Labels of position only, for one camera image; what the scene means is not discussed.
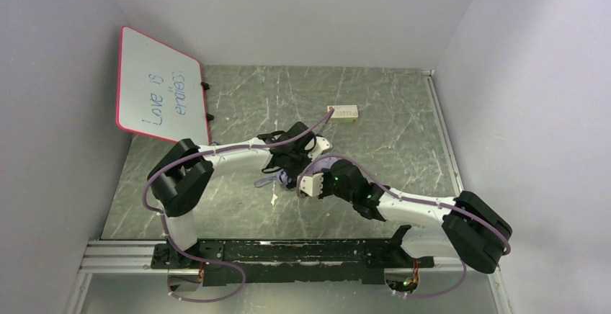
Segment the light purple folding umbrella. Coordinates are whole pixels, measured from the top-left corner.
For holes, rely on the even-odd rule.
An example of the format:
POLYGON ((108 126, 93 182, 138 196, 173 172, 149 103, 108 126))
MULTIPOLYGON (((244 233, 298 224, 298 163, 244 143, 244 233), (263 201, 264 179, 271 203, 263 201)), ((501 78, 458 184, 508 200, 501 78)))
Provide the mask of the light purple folding umbrella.
POLYGON ((293 173, 285 169, 280 169, 270 176, 258 179, 254 182, 256 188, 261 188, 272 182, 277 182, 285 190, 300 190, 302 186, 298 181, 299 173, 293 173))

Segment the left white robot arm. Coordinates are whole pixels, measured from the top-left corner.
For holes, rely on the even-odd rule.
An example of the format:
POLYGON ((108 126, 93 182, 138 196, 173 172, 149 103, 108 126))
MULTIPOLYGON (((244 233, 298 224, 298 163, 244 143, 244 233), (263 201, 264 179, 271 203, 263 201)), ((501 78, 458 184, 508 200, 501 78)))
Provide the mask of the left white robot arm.
POLYGON ((289 130, 260 134, 240 143, 199 146, 189 138, 175 143, 149 172, 141 203, 161 218, 160 256, 152 267, 186 269, 213 259, 202 252, 193 211, 208 184, 240 171, 270 173, 288 189, 300 184, 298 176, 331 147, 323 136, 302 122, 289 130))

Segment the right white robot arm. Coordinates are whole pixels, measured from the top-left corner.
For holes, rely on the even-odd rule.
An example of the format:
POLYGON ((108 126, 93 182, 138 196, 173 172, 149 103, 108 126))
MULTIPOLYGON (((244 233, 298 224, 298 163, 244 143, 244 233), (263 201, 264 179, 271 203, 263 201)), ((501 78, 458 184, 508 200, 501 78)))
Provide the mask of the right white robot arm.
POLYGON ((333 195, 368 220, 406 225, 399 246, 413 259, 456 258, 491 274, 511 251, 510 224, 473 192, 456 197, 402 192, 379 182, 358 162, 334 156, 316 159, 302 177, 314 180, 312 187, 300 188, 308 196, 333 195))

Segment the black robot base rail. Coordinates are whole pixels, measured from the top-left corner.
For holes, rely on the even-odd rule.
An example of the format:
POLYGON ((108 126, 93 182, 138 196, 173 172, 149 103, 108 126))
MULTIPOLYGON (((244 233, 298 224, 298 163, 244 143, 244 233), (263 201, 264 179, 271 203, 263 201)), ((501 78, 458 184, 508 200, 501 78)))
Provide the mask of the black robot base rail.
POLYGON ((434 266, 412 259, 392 238, 318 240, 200 239, 191 260, 169 243, 155 245, 150 267, 172 275, 202 272, 204 287, 247 283, 343 282, 384 284, 387 269, 434 266))

